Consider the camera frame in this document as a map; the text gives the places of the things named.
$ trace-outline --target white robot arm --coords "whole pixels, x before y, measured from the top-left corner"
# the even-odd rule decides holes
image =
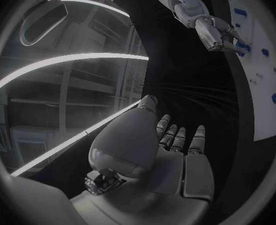
[[[238,33],[224,20],[210,15],[201,0],[158,0],[187,28],[196,29],[204,46],[213,52],[248,53],[246,48],[229,42],[228,35],[245,45]]]

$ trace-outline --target robotic arm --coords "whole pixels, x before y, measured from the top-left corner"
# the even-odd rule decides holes
[[[224,20],[210,15],[201,0],[158,0],[171,10],[187,28],[196,29],[204,46],[212,52],[248,53],[246,48],[229,42],[228,36],[235,37],[239,44],[245,42],[238,33]]]

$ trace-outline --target fluorescent light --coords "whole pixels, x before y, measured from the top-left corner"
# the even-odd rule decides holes
[[[113,11],[116,11],[116,12],[122,14],[122,15],[125,15],[125,16],[129,17],[129,15],[127,13],[125,13],[125,12],[119,10],[119,9],[116,9],[114,7],[111,7],[111,6],[105,5],[105,4],[100,3],[100,2],[96,2],[96,1],[90,1],[90,0],[61,0],[61,1],[63,1],[63,2],[67,2],[67,1],[71,2],[72,1],[72,2],[79,2],[79,3],[83,2],[83,3],[86,3],[86,4],[93,4],[93,5],[101,6],[101,7],[106,8],[106,9],[111,9]]]
[[[67,61],[74,61],[74,60],[81,60],[81,59],[97,59],[97,58],[123,58],[123,59],[139,59],[139,60],[148,60],[148,57],[144,56],[137,56],[137,55],[130,55],[130,54],[120,54],[120,53],[80,53],[80,54],[72,54],[72,55],[64,55],[64,56],[57,56],[57,57],[52,57],[50,59],[42,60],[39,62],[32,63],[30,65],[27,65],[25,67],[22,67],[19,70],[16,70],[0,80],[0,88],[6,85],[8,82],[12,81],[13,79],[27,73],[30,71],[33,71],[38,68],[42,68],[48,65],[52,64],[58,64],[62,62],[67,62]]]
[[[133,106],[136,106],[141,100],[135,102],[134,104],[126,107],[125,109],[115,113],[114,115],[104,119],[103,121],[95,124],[94,126],[88,128],[87,130],[79,133],[78,135],[72,137],[71,139],[63,142],[62,144],[56,146],[55,148],[53,148],[52,150],[44,153],[43,155],[37,157],[35,160],[29,162],[28,164],[24,165],[23,167],[21,167],[20,169],[16,170],[15,172],[13,172],[11,174],[11,176],[16,177],[20,174],[22,174],[23,172],[27,171],[28,169],[32,168],[33,166],[37,165],[38,163],[44,161],[45,159],[49,158],[50,156],[54,155],[55,153],[61,151],[62,149],[66,148],[67,146],[71,145],[72,143],[80,140],[81,138],[83,138],[84,136],[86,136],[87,134],[91,133],[92,131],[96,130],[97,128],[103,126],[104,124],[106,124],[107,122],[111,121],[112,119],[116,118],[117,116],[119,116],[120,114],[124,113],[125,111],[129,110],[130,108],[132,108]]]

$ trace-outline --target led light strip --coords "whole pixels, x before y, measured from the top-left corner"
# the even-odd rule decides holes
[[[67,2],[67,1],[71,2],[72,1],[72,2],[79,2],[79,3],[83,2],[83,3],[86,3],[86,4],[93,4],[93,5],[101,6],[101,7],[106,8],[106,9],[111,9],[113,11],[116,11],[116,12],[122,14],[122,15],[125,15],[125,16],[129,17],[129,15],[127,13],[125,13],[125,12],[119,10],[119,9],[116,9],[114,7],[111,7],[111,6],[105,5],[103,3],[96,2],[96,1],[90,1],[90,0],[61,0],[61,1],[63,1],[63,2]]]
[[[16,177],[20,174],[22,174],[23,172],[27,171],[28,169],[32,168],[33,166],[37,165],[38,163],[44,161],[45,159],[49,158],[50,156],[54,155],[55,153],[61,151],[62,149],[66,148],[67,146],[71,145],[72,143],[80,140],[81,138],[83,138],[84,136],[86,136],[87,134],[91,133],[92,131],[94,131],[95,129],[98,129],[99,127],[105,125],[106,123],[108,123],[109,121],[111,121],[112,119],[116,118],[117,116],[119,116],[120,114],[124,113],[125,111],[131,109],[132,107],[136,106],[141,100],[135,102],[134,104],[124,108],[123,110],[115,113],[114,115],[104,119],[103,121],[95,124],[94,126],[88,128],[87,130],[79,133],[78,135],[72,137],[71,139],[63,142],[62,144],[56,146],[55,148],[53,148],[52,150],[44,153],[43,155],[37,157],[35,160],[29,162],[28,164],[24,165],[23,167],[21,167],[20,169],[16,170],[15,172],[13,172],[11,174],[11,176]]]
[[[148,60],[148,57],[144,56],[137,56],[137,55],[130,55],[130,54],[120,54],[120,53],[80,53],[80,54],[72,54],[72,55],[64,55],[64,56],[57,56],[52,57],[50,59],[42,60],[39,62],[32,63],[25,67],[22,67],[19,70],[16,70],[0,80],[0,88],[12,81],[13,79],[26,74],[27,72],[33,71],[38,68],[42,68],[52,64],[63,63],[67,61],[74,61],[74,60],[81,60],[81,59],[97,59],[97,58],[123,58],[123,59],[139,59],[139,60]]]

